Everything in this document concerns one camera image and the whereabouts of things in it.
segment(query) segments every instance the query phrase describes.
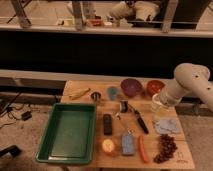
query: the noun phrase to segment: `purple bowl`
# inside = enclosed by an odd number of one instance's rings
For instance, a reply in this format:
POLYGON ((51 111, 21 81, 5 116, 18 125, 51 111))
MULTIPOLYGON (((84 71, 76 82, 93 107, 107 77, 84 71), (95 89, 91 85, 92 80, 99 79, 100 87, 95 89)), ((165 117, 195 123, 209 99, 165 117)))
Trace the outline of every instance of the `purple bowl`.
POLYGON ((121 89, 128 97, 134 97, 143 92, 143 85, 136 79, 127 78, 121 82, 121 89))

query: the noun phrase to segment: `carrot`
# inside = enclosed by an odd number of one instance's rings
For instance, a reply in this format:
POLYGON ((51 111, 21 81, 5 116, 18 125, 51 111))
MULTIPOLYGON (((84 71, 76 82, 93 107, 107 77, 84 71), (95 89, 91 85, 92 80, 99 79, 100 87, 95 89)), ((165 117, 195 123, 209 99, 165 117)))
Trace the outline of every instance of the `carrot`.
POLYGON ((140 152, 141 158, 143 159, 143 161, 145 163, 148 163, 149 162, 149 157, 148 157, 148 155, 146 153, 146 150, 144 148, 143 135, 140 135, 138 137, 138 145, 139 145, 139 152, 140 152))

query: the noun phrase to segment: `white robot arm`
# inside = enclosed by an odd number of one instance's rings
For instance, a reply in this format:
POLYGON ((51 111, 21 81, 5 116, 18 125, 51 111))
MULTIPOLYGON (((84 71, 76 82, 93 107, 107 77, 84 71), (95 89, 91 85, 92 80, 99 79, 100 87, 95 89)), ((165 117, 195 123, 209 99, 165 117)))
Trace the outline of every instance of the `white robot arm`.
POLYGON ((213 111, 213 86, 209 77, 210 71, 205 66, 180 64, 175 68, 174 79, 162 89, 158 99, 164 106, 175 106, 192 92, 213 111))

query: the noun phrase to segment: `black wall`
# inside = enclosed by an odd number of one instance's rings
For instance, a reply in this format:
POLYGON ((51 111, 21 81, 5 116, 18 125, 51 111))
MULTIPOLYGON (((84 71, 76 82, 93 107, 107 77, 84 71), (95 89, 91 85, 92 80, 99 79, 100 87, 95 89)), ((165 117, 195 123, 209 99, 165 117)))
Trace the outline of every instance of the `black wall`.
POLYGON ((1 31, 0 68, 172 78, 182 62, 212 71, 212 46, 210 38, 1 31))

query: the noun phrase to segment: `blue cup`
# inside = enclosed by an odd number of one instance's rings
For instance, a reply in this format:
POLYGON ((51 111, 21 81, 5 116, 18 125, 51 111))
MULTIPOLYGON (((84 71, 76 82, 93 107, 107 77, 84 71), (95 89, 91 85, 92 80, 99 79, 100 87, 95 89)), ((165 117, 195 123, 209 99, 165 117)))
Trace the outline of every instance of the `blue cup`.
POLYGON ((117 87, 109 87, 107 88, 108 97, 110 100, 116 100, 118 95, 118 88, 117 87))

